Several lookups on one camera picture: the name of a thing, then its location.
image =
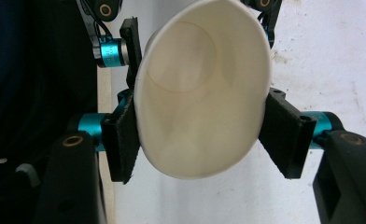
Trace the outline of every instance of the black bracket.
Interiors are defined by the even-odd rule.
[[[258,20],[262,28],[267,34],[270,49],[275,42],[275,26],[278,19],[279,10],[282,5],[282,0],[241,0],[247,7],[251,7],[261,12]]]
[[[285,178],[300,178],[317,121],[270,89],[259,140]]]
[[[119,93],[119,106],[101,121],[102,138],[106,149],[110,177],[126,184],[132,175],[140,148],[134,112],[134,91]]]
[[[127,43],[130,66],[128,67],[127,85],[134,89],[137,70],[142,62],[137,18],[125,19],[120,27],[120,36]]]

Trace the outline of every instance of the black plastic part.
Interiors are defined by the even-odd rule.
[[[273,8],[265,12],[261,25],[264,27],[265,32],[268,36],[268,42],[270,44],[270,49],[273,47],[275,42],[275,26],[278,19],[279,10],[282,5],[282,0],[276,0],[273,4]]]
[[[331,112],[323,112],[331,122],[331,127],[334,131],[345,131],[344,125],[337,115]]]
[[[330,133],[314,180],[317,210],[323,224],[366,223],[366,138]]]
[[[241,0],[241,2],[258,11],[267,11],[273,6],[275,0]]]
[[[139,64],[142,61],[137,18],[125,19],[120,27],[120,35],[127,44],[128,57],[130,59],[130,66],[127,74],[127,85],[129,88],[133,89],[137,70],[139,69]]]
[[[101,21],[113,21],[120,12],[122,0],[92,0],[93,11]]]
[[[76,114],[76,115],[72,116],[72,118],[67,123],[67,127],[66,127],[67,133],[76,132],[78,130],[78,125],[79,125],[83,115],[84,114]]]
[[[134,112],[134,91],[119,93],[120,104],[101,121],[111,180],[126,184],[132,175],[140,148]]]
[[[34,223],[106,223],[101,195],[92,137],[66,134],[53,146]]]
[[[285,178],[300,178],[317,121],[270,89],[259,140]]]

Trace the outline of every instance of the white wall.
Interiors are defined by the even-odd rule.
[[[192,0],[125,0],[113,21],[139,19],[142,49],[161,25]],[[272,86],[300,110],[332,111],[366,136],[366,1],[284,0],[272,50]],[[126,68],[113,69],[113,97],[126,88]],[[303,177],[287,180],[261,144],[232,169],[201,180],[155,170],[140,151],[134,176],[115,185],[123,224],[319,223],[312,182],[321,150],[308,154]]]

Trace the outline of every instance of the teal metal joint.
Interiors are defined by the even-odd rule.
[[[97,141],[96,151],[105,151],[104,144],[102,142],[102,128],[101,120],[105,114],[84,114],[81,117],[78,124],[79,131],[85,131],[89,133]]]
[[[329,120],[328,116],[325,113],[319,112],[319,111],[305,111],[305,112],[303,112],[303,114],[305,114],[305,116],[308,116],[308,117],[311,117],[311,118],[314,118],[317,120],[317,126],[314,129],[314,134],[313,134],[312,139],[315,139],[315,138],[321,136],[324,131],[332,130],[331,121]],[[312,141],[309,148],[315,149],[315,148],[320,148],[320,146],[318,144],[314,143],[314,141]]]
[[[113,39],[113,37],[101,37],[99,38],[101,44],[102,59],[106,67],[118,67],[122,66],[120,60],[119,40]]]

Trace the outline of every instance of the white surface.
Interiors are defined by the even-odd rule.
[[[258,139],[271,79],[268,41],[253,14],[235,0],[197,2],[147,49],[134,103],[151,164],[196,179],[243,159]]]
[[[114,33],[122,19],[138,17],[143,49],[152,33],[190,2],[126,0]],[[366,1],[284,0],[275,34],[273,86],[299,109],[332,111],[349,131],[366,136]],[[114,96],[125,86],[125,71],[113,69]],[[140,152],[132,180],[115,186],[116,220],[319,223],[312,182],[320,156],[312,150],[302,179],[286,180],[256,144],[227,172],[184,181],[161,174]]]

